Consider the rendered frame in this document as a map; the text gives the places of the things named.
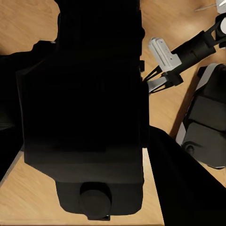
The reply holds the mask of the digital camera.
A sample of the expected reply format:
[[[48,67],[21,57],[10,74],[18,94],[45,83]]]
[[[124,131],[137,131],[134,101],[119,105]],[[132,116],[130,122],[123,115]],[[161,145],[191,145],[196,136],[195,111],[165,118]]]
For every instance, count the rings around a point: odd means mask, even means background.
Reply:
[[[150,145],[139,0],[55,0],[55,41],[0,55],[0,130],[20,125],[24,162],[88,220],[133,215]]]

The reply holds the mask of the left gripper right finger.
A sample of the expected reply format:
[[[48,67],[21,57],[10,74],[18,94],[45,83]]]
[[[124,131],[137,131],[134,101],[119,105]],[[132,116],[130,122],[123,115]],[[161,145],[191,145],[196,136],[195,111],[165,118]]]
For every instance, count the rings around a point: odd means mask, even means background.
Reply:
[[[147,151],[165,226],[226,226],[226,188],[167,132],[149,131]]]

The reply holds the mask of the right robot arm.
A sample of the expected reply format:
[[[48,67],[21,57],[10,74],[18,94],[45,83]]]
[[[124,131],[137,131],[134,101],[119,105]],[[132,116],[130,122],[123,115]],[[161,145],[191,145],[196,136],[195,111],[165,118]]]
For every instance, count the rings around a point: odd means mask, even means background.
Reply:
[[[168,81],[161,85],[164,89],[183,83],[180,73],[215,53],[215,45],[226,48],[226,13],[216,17],[215,24],[206,32],[201,31],[191,40],[172,52],[161,38],[152,37],[148,43],[159,66],[144,81],[149,81],[161,72],[167,73]],[[215,30],[216,39],[211,33]]]

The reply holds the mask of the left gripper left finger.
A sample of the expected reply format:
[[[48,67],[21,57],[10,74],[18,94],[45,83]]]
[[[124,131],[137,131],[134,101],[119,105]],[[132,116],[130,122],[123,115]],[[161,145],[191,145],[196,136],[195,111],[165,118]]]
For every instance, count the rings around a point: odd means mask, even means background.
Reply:
[[[0,130],[0,181],[24,144],[20,125]]]

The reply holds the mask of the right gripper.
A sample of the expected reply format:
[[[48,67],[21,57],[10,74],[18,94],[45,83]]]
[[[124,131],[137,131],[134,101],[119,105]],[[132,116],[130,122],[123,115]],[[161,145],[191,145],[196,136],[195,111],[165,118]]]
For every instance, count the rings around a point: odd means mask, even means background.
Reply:
[[[186,69],[190,68],[191,66],[197,64],[200,62],[196,54],[194,53],[189,41],[186,43],[182,44],[180,47],[174,49],[172,54],[178,54],[179,58],[182,61],[182,64],[172,71],[167,72],[167,78],[168,81],[164,84],[161,85],[164,89],[177,86],[181,83],[183,83],[183,79],[180,76],[180,73],[185,71]],[[154,76],[160,74],[163,72],[159,66],[154,69],[147,78],[143,79],[144,81],[149,81],[151,78]]]

